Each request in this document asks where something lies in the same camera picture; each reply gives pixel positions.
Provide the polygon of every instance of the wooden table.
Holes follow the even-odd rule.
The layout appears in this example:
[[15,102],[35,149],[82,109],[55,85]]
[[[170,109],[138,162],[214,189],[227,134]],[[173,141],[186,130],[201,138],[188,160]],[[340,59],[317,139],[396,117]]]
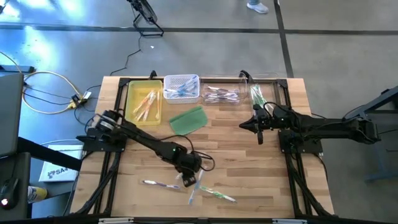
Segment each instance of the wooden table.
[[[104,77],[96,113],[112,110],[120,77]],[[292,106],[295,111],[310,114],[304,81],[287,79]],[[267,100],[274,98],[272,90],[262,86]],[[162,106],[162,123],[159,126],[141,127],[158,137],[173,134],[169,119],[196,105]],[[181,191],[144,185],[142,180],[175,183],[174,167],[162,162],[154,152],[129,141],[122,153],[119,175],[113,202],[113,217],[213,217],[213,218],[290,218],[294,216],[290,196],[285,157],[279,150],[276,131],[264,131],[264,144],[257,144],[255,134],[238,128],[238,124],[251,115],[249,99],[241,106],[204,106],[208,124],[191,133],[195,150],[214,157],[216,168],[205,172],[202,185],[235,198],[233,204],[198,191],[193,205],[188,199],[193,187]],[[189,148],[184,139],[173,139]],[[71,211],[77,211],[88,200],[98,185],[103,152],[95,152],[83,161],[76,186]],[[313,155],[303,154],[303,164],[309,189],[324,206],[333,213],[328,184],[323,166]],[[302,194],[298,190],[302,205]]]

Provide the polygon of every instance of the yellow tray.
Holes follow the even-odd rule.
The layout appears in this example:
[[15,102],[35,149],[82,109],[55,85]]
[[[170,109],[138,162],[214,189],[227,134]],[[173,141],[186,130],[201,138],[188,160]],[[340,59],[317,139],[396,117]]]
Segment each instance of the yellow tray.
[[[145,108],[141,106],[136,114],[133,111],[139,106],[143,99],[152,91],[155,90],[156,99],[151,104],[149,108],[149,113],[146,121],[142,118],[136,121],[136,116],[139,115]],[[159,119],[156,119],[157,114],[157,92],[160,93],[160,114]],[[126,116],[125,119],[134,123],[137,126],[140,125],[158,125],[162,119],[162,92],[163,83],[160,80],[148,80],[148,81],[131,81],[129,83],[129,91],[127,93],[127,103],[126,103]]]

